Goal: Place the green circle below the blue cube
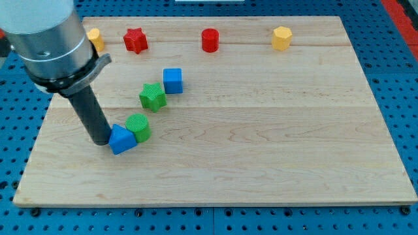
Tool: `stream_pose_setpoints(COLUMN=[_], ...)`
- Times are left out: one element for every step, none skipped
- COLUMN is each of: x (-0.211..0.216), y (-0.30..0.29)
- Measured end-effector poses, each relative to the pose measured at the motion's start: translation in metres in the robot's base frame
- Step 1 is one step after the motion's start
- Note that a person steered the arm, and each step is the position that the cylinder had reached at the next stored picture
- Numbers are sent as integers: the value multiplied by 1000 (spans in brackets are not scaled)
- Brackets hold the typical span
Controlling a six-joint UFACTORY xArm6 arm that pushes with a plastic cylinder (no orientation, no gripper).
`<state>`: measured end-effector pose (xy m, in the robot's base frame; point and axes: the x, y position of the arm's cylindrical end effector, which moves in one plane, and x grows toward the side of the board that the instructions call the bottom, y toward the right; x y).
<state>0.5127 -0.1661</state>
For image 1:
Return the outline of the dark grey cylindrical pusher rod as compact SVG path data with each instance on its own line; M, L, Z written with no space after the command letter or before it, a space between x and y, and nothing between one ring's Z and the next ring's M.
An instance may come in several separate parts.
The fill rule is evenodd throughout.
M93 143L98 146L108 144L111 128L91 86L71 95L68 100Z

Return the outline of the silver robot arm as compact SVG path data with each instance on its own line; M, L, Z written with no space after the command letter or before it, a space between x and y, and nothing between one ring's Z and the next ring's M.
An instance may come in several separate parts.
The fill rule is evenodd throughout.
M93 142L111 128L90 84L111 62L88 39L73 1L1 0L1 29L36 87L69 100Z

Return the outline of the yellow block behind arm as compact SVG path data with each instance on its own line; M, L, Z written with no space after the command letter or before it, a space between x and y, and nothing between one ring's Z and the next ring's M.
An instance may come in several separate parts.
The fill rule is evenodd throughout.
M101 32L98 28L90 29L87 32L88 39L93 43L95 49L98 52L102 52L105 48L104 40L101 36Z

